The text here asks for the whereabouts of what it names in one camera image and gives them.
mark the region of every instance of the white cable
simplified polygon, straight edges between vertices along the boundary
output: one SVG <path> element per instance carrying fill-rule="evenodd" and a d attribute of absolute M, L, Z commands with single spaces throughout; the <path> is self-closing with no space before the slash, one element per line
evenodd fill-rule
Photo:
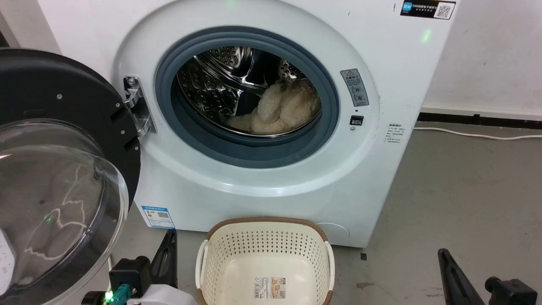
<path fill-rule="evenodd" d="M 111 270 L 113 270 L 113 262 L 112 262 L 112 259 L 111 259 L 111 255 L 107 258 L 107 267 L 109 268 L 110 272 L 111 272 Z M 107 287 L 106 291 L 111 290 L 111 280 L 109 279 L 108 282 L 109 282 L 109 286 Z"/>
<path fill-rule="evenodd" d="M 486 138 L 486 139 L 493 139 L 493 140 L 519 140 L 519 139 L 528 139 L 528 138 L 542 138 L 542 135 L 527 135 L 527 136 L 518 136 L 518 137 L 510 137 L 510 138 L 493 137 L 493 136 L 486 136 L 486 135 L 473 135 L 473 134 L 464 134 L 463 132 L 458 132 L 458 131 L 453 131 L 453 130 L 448 130 L 448 129 L 443 129 L 443 128 L 437 128 L 437 127 L 414 127 L 414 130 L 443 131 L 443 132 L 448 132 L 450 134 L 455 134 L 459 136 Z"/>

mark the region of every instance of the concrete floor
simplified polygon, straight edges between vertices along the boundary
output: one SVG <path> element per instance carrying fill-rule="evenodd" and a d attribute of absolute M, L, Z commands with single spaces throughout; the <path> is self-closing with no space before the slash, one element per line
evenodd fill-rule
<path fill-rule="evenodd" d="M 501 137 L 542 131 L 428 124 Z M 496 141 L 414 131 L 367 249 L 335 247 L 333 305 L 444 305 L 437 250 L 448 248 L 482 299 L 490 276 L 519 278 L 542 292 L 542 139 Z M 113 259 L 152 259 L 165 230 L 136 209 Z M 179 232 L 179 288 L 195 295 L 204 233 Z M 360 252 L 367 260 L 360 259 Z M 87 289 L 107 287 L 107 270 Z M 80 294 L 66 304 L 76 304 Z"/>

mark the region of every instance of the plush toy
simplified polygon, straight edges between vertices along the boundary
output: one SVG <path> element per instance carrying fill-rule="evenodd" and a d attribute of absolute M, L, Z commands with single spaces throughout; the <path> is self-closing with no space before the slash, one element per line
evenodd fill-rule
<path fill-rule="evenodd" d="M 228 125 L 255 134 L 278 134 L 307 123 L 320 108 L 310 81 L 280 79 L 267 88 L 251 114 L 232 117 Z"/>

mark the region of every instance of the power cord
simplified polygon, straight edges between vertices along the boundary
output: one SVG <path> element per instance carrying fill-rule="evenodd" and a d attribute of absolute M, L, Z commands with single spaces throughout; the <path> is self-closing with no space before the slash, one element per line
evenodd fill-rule
<path fill-rule="evenodd" d="M 443 131 L 443 132 L 448 132 L 450 134 L 455 134 L 459 136 L 486 138 L 486 139 L 493 139 L 493 140 L 519 140 L 519 139 L 528 139 L 528 138 L 542 138 L 542 135 L 527 135 L 527 136 L 518 136 L 518 137 L 510 137 L 510 138 L 494 137 L 494 136 L 487 136 L 487 135 L 474 135 L 474 134 L 465 134 L 463 132 L 448 130 L 444 128 L 437 128 L 437 127 L 414 127 L 414 130 Z"/>

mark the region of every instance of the barcode sticker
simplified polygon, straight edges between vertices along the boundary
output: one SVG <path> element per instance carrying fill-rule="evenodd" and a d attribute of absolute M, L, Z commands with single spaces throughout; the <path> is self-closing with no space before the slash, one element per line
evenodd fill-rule
<path fill-rule="evenodd" d="M 255 277 L 254 298 L 272 300 L 286 298 L 285 277 Z"/>
<path fill-rule="evenodd" d="M 455 3 L 439 2 L 434 17 L 449 20 L 451 18 L 451 12 L 454 10 L 454 7 Z"/>
<path fill-rule="evenodd" d="M 156 228 L 175 228 L 169 211 L 165 207 L 141 206 L 141 210 L 147 216 L 152 227 Z"/>

